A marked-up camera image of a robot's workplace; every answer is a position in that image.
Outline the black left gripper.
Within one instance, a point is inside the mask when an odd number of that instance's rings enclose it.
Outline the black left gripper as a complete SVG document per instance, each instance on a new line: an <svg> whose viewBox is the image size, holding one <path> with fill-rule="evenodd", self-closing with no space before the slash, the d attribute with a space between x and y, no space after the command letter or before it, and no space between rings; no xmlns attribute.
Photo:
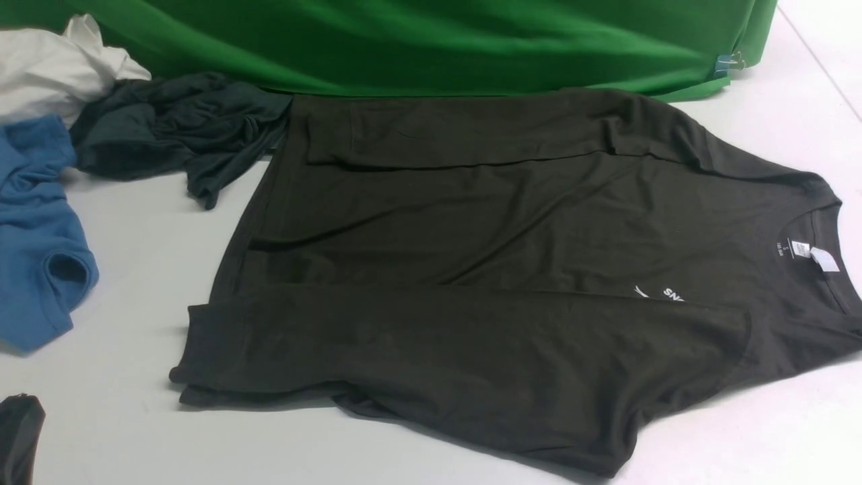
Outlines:
<svg viewBox="0 0 862 485"><path fill-rule="evenodd" d="M1 404L1 483L33 482L35 452L46 412L30 394L5 398Z"/></svg>

